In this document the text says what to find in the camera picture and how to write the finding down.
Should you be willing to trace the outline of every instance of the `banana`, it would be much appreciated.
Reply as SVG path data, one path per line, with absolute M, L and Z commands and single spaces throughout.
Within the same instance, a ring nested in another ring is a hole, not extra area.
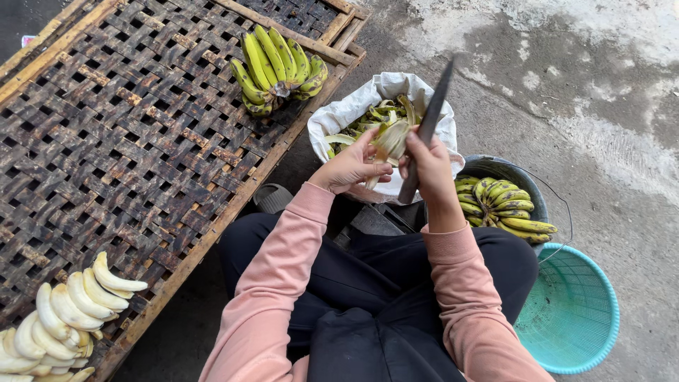
M 474 185 L 473 184 L 463 184 L 461 186 L 456 186 L 455 191 L 458 194 L 473 194 Z
M 53 367 L 52 368 L 52 374 L 53 375 L 64 375 L 64 374 L 69 372 L 69 369 L 70 368 L 66 367 L 66 366 L 65 367 L 56 367 L 56 368 Z
M 99 281 L 101 285 L 113 288 L 114 290 L 135 292 L 149 287 L 149 284 L 144 281 L 125 280 L 114 276 L 111 271 L 109 271 L 106 252 L 99 252 L 99 255 L 96 256 L 96 260 L 92 265 L 92 270 L 94 271 L 96 280 Z
M 75 352 L 70 350 L 66 345 L 59 342 L 58 339 L 54 338 L 45 327 L 42 326 L 40 320 L 36 320 L 33 324 L 33 329 L 31 331 L 33 334 L 33 340 L 38 346 L 45 349 L 47 354 L 56 358 L 57 360 L 70 360 L 75 357 Z
M 472 194 L 474 194 L 474 196 L 476 196 L 476 200 L 478 200 L 479 202 L 481 202 L 483 200 L 481 198 L 481 196 L 483 195 L 483 191 L 494 181 L 496 181 L 496 180 L 491 178 L 491 177 L 484 177 L 483 179 L 479 180 L 474 185 L 474 189 L 472 191 Z
M 75 375 L 72 376 L 71 379 L 69 379 L 69 382 L 85 382 L 85 380 L 90 375 L 92 375 L 93 372 L 94 372 L 93 367 L 84 368 L 83 370 L 75 373 Z
M 505 218 L 530 219 L 530 213 L 523 209 L 505 209 L 504 211 L 494 211 L 493 214 Z
M 72 372 L 67 372 L 61 375 L 50 374 L 44 377 L 35 377 L 33 380 L 34 382 L 69 382 L 72 376 Z
M 43 283 L 38 289 L 38 294 L 35 297 L 35 306 L 38 310 L 40 322 L 42 322 L 45 329 L 56 339 L 65 340 L 71 333 L 71 328 L 59 318 L 50 304 L 50 295 L 52 294 L 52 287 L 49 283 Z
M 87 358 L 76 358 L 73 360 L 73 365 L 71 366 L 72 368 L 83 368 L 85 365 L 88 363 Z
M 253 76 L 253 79 L 260 90 L 269 90 L 271 88 L 271 83 L 264 73 L 264 69 L 261 67 L 261 62 L 259 61 L 259 56 L 257 55 L 257 38 L 251 34 L 246 34 L 243 37 L 245 42 L 245 49 L 248 52 L 248 57 L 250 61 L 248 62 L 248 69 Z
M 271 93 L 264 92 L 257 88 L 248 72 L 238 60 L 232 58 L 231 61 L 229 61 L 229 67 L 231 68 L 231 74 L 234 75 L 236 81 L 238 81 L 238 85 L 243 89 L 243 93 L 247 94 L 248 98 L 252 100 L 254 104 L 263 105 L 267 101 L 273 99 Z
M 511 228 L 510 226 L 507 226 L 506 224 L 502 223 L 502 220 L 497 223 L 498 228 L 501 228 L 507 232 L 513 233 L 514 235 L 522 238 L 522 239 L 527 239 L 531 243 L 546 243 L 547 241 L 551 240 L 551 237 L 545 233 L 538 233 L 538 232 L 528 232 L 528 231 L 523 231 L 523 230 L 517 230 L 514 228 Z
M 274 106 L 271 103 L 256 105 L 245 95 L 245 93 L 242 93 L 241 96 L 243 105 L 245 105 L 245 107 L 248 109 L 248 112 L 255 117 L 266 117 L 271 114 L 274 109 Z
M 493 203 L 495 198 L 497 198 L 501 194 L 504 194 L 507 191 L 519 189 L 519 186 L 515 185 L 509 180 L 498 180 L 493 184 L 494 186 L 493 185 L 488 186 L 488 188 L 486 188 L 486 191 L 483 193 L 483 196 L 485 198 L 484 201 L 486 204 Z
M 82 272 L 73 272 L 66 282 L 66 289 L 69 291 L 69 296 L 75 306 L 86 315 L 99 318 L 102 321 L 110 321 L 112 317 L 117 314 L 111 309 L 94 302 L 85 292 L 85 285 L 83 284 Z
M 54 287 L 50 302 L 56 315 L 72 328 L 93 331 L 98 330 L 104 324 L 104 321 L 90 317 L 78 309 L 71 300 L 64 284 Z
M 493 207 L 490 211 L 503 211 L 505 209 L 525 209 L 528 212 L 533 211 L 535 206 L 530 201 L 509 201 L 499 204 L 497 207 Z
M 40 365 L 34 366 L 30 370 L 22 371 L 19 374 L 20 375 L 34 375 L 36 377 L 44 377 L 44 376 L 48 375 L 50 373 L 50 371 L 52 371 L 51 366 L 40 364 Z
M 0 374 L 0 382 L 31 382 L 33 376 L 30 375 L 13 375 L 13 374 Z
M 12 357 L 6 350 L 0 349 L 0 372 L 24 372 L 31 370 L 40 363 L 24 357 Z
M 508 201 L 530 201 L 530 195 L 523 190 L 506 191 L 495 198 L 491 203 L 491 207 L 495 207 L 501 203 Z
M 5 349 L 5 353 L 7 353 L 8 356 L 14 357 L 14 358 L 21 358 L 21 354 L 16 352 L 16 349 L 14 348 L 14 335 L 16 334 L 16 329 L 15 328 L 9 328 L 7 329 L 7 332 L 5 333 L 5 338 L 3 339 L 3 348 Z
M 471 215 L 477 216 L 479 218 L 483 217 L 483 210 L 481 207 L 477 205 L 473 205 L 471 203 L 466 203 L 466 202 L 460 202 L 460 206 L 462 207 L 462 210 L 464 212 L 467 212 Z
M 469 221 L 469 224 L 470 224 L 472 227 L 480 227 L 480 226 L 483 226 L 483 219 L 478 218 L 477 216 L 466 215 L 465 218 Z
M 78 335 L 78 332 L 76 329 L 73 329 L 71 331 L 71 335 L 66 338 L 65 340 L 61 341 L 62 344 L 64 344 L 65 347 L 68 347 L 70 350 L 77 351 L 78 350 L 78 341 L 80 340 L 80 335 Z
M 71 366 L 73 366 L 74 363 L 75 363 L 75 359 L 59 360 L 58 358 L 54 358 L 49 354 L 45 354 L 45 356 L 40 359 L 41 365 L 58 367 L 58 368 L 63 368 L 63 367 L 66 367 L 66 366 L 71 367 Z
M 255 35 L 257 38 L 259 38 L 259 34 L 257 34 L 257 28 L 255 27 Z M 263 44 L 261 41 L 258 44 L 255 44 L 255 49 L 257 51 L 257 56 L 259 57 L 259 62 L 261 63 L 261 68 L 264 70 L 264 75 L 266 75 L 266 79 L 269 80 L 269 84 L 272 86 L 280 81 L 278 79 L 278 76 L 276 76 L 276 70 L 271 62 L 271 59 L 268 56 L 268 53 L 264 51 L 264 48 L 262 46 Z
M 474 186 L 476 183 L 479 182 L 479 178 L 477 177 L 472 177 L 469 175 L 458 175 L 457 178 L 455 178 L 455 186 L 463 186 L 465 184 L 470 184 Z
M 534 220 L 502 218 L 502 223 L 511 228 L 529 232 L 556 233 L 558 229 L 550 223 L 537 222 Z
M 309 58 L 301 46 L 293 39 L 288 39 L 288 48 L 290 48 L 295 64 L 297 64 L 297 75 L 293 79 L 292 85 L 302 85 L 309 78 L 309 74 L 311 74 Z
M 479 205 L 479 202 L 476 201 L 476 198 L 473 195 L 470 195 L 470 194 L 458 194 L 458 200 L 460 202 L 466 202 L 466 203 L 471 203 L 473 205 Z
M 24 318 L 14 335 L 14 349 L 22 357 L 39 360 L 46 351 L 33 340 L 31 332 L 36 321 L 38 321 L 38 311 L 33 311 Z
M 276 51 L 278 51 L 278 55 L 285 66 L 285 80 L 290 83 L 293 82 L 297 75 L 297 64 L 295 63 L 293 54 L 290 52 L 290 48 L 288 48 L 288 44 L 274 27 L 269 28 L 269 37 L 271 37 L 271 42 L 274 44 L 274 47 L 276 48 Z
M 96 282 L 91 268 L 85 268 L 83 271 L 83 285 L 85 285 L 85 292 L 94 302 L 116 313 L 120 313 L 130 306 L 130 303 L 124 298 L 110 294 L 101 288 Z
M 276 46 L 274 46 L 274 42 L 271 41 L 271 37 L 269 37 L 269 35 L 266 33 L 264 28 L 261 27 L 261 25 L 257 25 L 255 27 L 255 35 L 257 36 L 259 44 L 261 48 L 263 48 L 262 51 L 265 52 L 266 57 L 268 58 L 269 63 L 271 64 L 274 76 L 276 77 L 276 81 L 274 82 L 272 82 L 271 79 L 269 79 L 271 85 L 279 81 L 287 81 L 287 74 L 285 72 L 285 66 L 283 65 L 283 59 L 280 56 L 278 50 L 276 49 Z

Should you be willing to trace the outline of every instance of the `woven bamboo tray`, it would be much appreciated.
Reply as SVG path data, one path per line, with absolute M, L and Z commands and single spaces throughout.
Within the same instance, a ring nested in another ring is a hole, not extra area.
M 0 326 L 100 251 L 141 279 L 89 366 L 119 366 L 223 229 L 363 60 L 342 0 L 74 0 L 0 67 Z M 227 61 L 276 27 L 321 55 L 318 96 L 249 116 Z

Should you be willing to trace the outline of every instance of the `gray bucket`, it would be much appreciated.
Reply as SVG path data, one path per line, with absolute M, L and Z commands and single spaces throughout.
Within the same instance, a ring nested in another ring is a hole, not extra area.
M 485 154 L 473 154 L 464 157 L 464 168 L 460 174 L 472 175 L 478 178 L 493 177 L 497 180 L 506 179 L 525 190 L 535 205 L 535 209 L 530 213 L 531 220 L 549 223 L 547 216 L 547 206 L 543 195 L 533 179 L 518 167 L 513 166 L 512 162 L 497 156 Z M 531 244 L 535 255 L 539 256 L 544 244 Z

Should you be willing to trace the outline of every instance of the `hand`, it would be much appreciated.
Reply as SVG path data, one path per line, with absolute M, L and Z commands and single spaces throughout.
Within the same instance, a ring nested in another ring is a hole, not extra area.
M 450 171 L 450 155 L 441 140 L 434 135 L 431 138 L 431 147 L 414 132 L 408 133 L 405 140 L 409 156 L 417 162 L 418 175 L 420 178 L 420 195 L 427 203 L 448 202 L 453 196 L 457 200 L 455 181 Z M 407 163 L 409 159 L 401 158 L 399 172 L 403 179 L 408 177 Z
M 348 191 L 352 184 L 365 181 L 366 177 L 379 176 L 380 182 L 391 180 L 394 170 L 391 164 L 373 164 L 368 157 L 375 155 L 377 149 L 370 142 L 379 129 L 373 128 L 361 135 L 356 143 L 342 150 L 321 166 L 309 178 L 309 183 L 324 188 L 334 194 Z

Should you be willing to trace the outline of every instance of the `bucket handle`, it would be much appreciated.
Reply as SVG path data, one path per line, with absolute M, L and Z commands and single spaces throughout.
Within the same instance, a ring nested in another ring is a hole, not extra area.
M 573 216 L 570 214 L 570 207 L 568 206 L 568 202 L 566 201 L 566 199 L 560 197 L 559 194 L 558 194 L 558 193 L 557 193 L 557 192 L 556 192 L 556 191 L 555 191 L 555 190 L 554 190 L 547 182 L 545 182 L 544 180 L 540 179 L 540 177 L 538 177 L 537 175 L 531 173 L 529 170 L 526 170 L 525 168 L 523 168 L 523 167 L 521 167 L 521 166 L 517 166 L 516 164 L 513 164 L 513 163 L 508 163 L 508 162 L 505 162 L 505 161 L 496 160 L 495 158 L 491 159 L 490 161 L 491 161 L 491 162 L 502 163 L 502 164 L 509 164 L 510 166 L 514 166 L 514 167 L 516 167 L 516 168 L 518 168 L 518 169 L 521 169 L 521 170 L 525 171 L 526 173 L 531 174 L 531 176 L 533 176 L 535 179 L 537 179 L 537 180 L 543 182 L 544 185 L 547 186 L 547 188 L 550 189 L 550 191 L 552 191 L 552 192 L 554 193 L 554 195 L 556 195 L 557 198 L 561 199 L 561 201 L 564 202 L 564 203 L 566 204 L 566 210 L 568 210 L 568 220 L 570 221 L 570 239 L 568 239 L 565 243 L 561 244 L 561 247 L 559 247 L 559 249 L 557 249 L 556 251 L 554 251 L 551 255 L 547 256 L 547 258 L 545 258 L 545 259 L 543 259 L 542 261 L 538 262 L 538 264 L 542 264 L 543 262 L 547 261 L 550 257 L 556 255 L 556 253 L 557 253 L 558 251 L 560 251 L 561 248 L 565 247 L 566 244 L 569 244 L 571 241 L 573 241 Z

